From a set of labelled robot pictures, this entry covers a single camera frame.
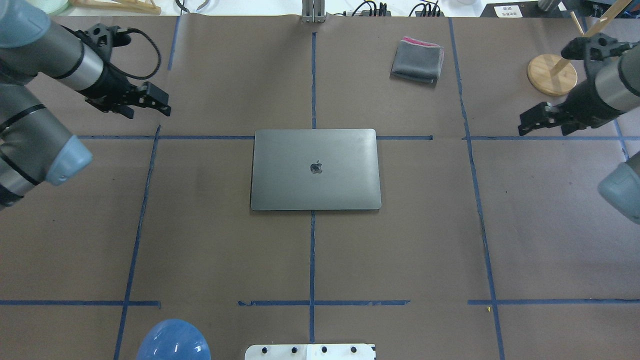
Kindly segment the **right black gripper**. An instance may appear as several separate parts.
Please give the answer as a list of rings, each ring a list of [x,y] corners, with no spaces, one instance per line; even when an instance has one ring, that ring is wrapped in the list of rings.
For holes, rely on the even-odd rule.
[[[553,105],[540,102],[519,115],[519,136],[533,130],[560,126],[567,136],[577,130],[597,129],[616,119],[621,112],[602,100],[595,85],[578,85],[564,102]]]

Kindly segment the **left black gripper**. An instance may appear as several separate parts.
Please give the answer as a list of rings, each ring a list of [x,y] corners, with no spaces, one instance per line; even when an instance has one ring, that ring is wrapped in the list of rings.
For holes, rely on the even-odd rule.
[[[169,94],[151,82],[145,82],[145,86],[144,100],[125,75],[106,64],[98,80],[83,89],[82,95],[87,103],[103,113],[112,112],[133,119],[135,110],[132,107],[138,107],[154,109],[169,117],[172,111]]]

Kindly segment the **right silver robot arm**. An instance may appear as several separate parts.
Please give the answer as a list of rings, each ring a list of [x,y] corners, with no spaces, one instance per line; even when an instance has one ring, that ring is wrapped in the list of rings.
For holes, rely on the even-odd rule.
[[[519,136],[559,127],[564,136],[613,122],[622,136],[620,117],[639,109],[639,47],[617,59],[585,60],[587,79],[560,104],[540,102],[519,115]],[[598,184],[598,193],[634,224],[640,222],[639,154],[627,155]]]

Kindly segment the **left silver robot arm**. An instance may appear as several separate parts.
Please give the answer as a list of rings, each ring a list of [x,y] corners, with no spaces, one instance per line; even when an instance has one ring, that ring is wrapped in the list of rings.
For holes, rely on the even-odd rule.
[[[13,207],[42,183],[60,186],[93,161],[79,137],[32,89],[45,76],[75,92],[101,113],[132,119],[135,108],[169,116],[169,94],[150,82],[162,53],[151,41],[157,63],[150,74],[133,75],[112,62],[115,48],[148,34],[134,27],[96,23],[71,29],[27,0],[1,2],[1,208]]]

